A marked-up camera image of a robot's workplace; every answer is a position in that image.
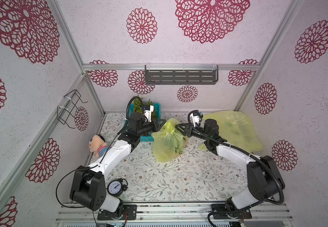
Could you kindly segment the pineapple back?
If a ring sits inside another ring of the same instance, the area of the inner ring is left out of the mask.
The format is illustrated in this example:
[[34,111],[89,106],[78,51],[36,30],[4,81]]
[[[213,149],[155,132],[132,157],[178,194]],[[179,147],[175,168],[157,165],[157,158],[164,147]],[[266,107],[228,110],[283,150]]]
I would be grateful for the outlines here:
[[[140,102],[139,102],[138,99],[135,99],[134,100],[133,105],[134,105],[134,110],[133,110],[134,112],[139,112],[141,114],[143,113],[143,111],[141,109],[141,104],[140,104]],[[151,114],[151,119],[156,119],[157,118],[157,113],[158,113],[158,107],[155,106],[155,103],[152,102],[151,100],[149,100],[148,102],[144,103],[144,105],[152,105],[152,106],[154,106],[154,111]]]

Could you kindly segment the yellow plastic bag bottom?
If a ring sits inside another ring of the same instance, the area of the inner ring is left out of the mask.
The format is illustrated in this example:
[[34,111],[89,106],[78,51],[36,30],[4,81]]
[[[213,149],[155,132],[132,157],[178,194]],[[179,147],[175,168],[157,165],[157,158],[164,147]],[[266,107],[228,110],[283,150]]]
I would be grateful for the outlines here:
[[256,137],[250,118],[237,111],[219,111],[203,116],[203,121],[213,119],[219,126],[219,136],[249,153],[261,151],[262,144]]

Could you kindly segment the yellow plastic bag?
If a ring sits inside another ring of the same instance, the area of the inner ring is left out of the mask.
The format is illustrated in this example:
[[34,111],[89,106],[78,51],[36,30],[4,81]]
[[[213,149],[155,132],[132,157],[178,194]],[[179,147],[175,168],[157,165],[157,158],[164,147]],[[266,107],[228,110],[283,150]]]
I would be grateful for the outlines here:
[[178,120],[170,118],[160,131],[152,133],[154,139],[152,151],[157,162],[170,162],[183,154],[188,138],[176,129],[178,124],[180,124]]
[[219,126],[219,136],[249,153],[261,151],[262,144],[256,137],[250,118],[237,111],[219,111],[203,116],[203,121],[213,119]]

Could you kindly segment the yellow plastic bag top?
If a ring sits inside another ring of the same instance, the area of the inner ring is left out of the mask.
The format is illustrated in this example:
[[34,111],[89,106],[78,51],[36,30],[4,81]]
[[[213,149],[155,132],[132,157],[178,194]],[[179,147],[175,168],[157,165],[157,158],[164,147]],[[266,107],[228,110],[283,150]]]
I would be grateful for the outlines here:
[[183,154],[188,138],[176,129],[178,124],[180,124],[178,120],[170,118],[160,131],[152,133],[154,139],[152,151],[157,162],[170,162]]

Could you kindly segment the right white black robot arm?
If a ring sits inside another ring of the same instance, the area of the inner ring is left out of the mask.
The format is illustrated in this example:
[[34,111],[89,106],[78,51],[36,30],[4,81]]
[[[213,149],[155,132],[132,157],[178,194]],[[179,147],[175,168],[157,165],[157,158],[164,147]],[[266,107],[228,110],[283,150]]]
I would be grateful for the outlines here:
[[208,151],[246,170],[247,188],[225,202],[226,211],[240,212],[263,202],[275,205],[284,203],[285,183],[272,157],[256,156],[230,144],[220,137],[219,126],[213,119],[207,119],[203,128],[197,123],[188,122],[176,125],[176,129],[184,136],[203,139]]

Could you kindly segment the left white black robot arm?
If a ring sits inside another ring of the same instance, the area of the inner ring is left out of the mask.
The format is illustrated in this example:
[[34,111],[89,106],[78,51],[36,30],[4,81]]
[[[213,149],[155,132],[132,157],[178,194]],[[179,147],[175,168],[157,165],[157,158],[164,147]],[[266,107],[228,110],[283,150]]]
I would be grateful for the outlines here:
[[126,123],[118,140],[100,159],[87,167],[79,166],[75,170],[69,194],[72,201],[92,211],[122,212],[122,200],[108,194],[105,179],[138,146],[142,136],[160,131],[166,120],[154,119],[149,122],[143,114],[134,112]]

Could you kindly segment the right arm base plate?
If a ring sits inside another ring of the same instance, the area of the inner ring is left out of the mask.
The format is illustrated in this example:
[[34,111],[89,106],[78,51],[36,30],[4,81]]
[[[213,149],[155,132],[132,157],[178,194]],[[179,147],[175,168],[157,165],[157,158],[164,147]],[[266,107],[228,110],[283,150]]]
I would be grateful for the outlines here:
[[232,207],[226,203],[211,205],[214,219],[251,219],[252,214],[250,210],[238,211],[237,208]]

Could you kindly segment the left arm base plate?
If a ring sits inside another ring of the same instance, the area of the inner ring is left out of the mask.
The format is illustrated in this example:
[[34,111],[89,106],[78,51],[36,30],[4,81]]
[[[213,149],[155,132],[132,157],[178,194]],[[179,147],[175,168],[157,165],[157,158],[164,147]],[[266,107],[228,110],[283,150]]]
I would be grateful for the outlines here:
[[123,204],[116,212],[100,210],[97,219],[102,221],[135,220],[137,216],[137,205]]

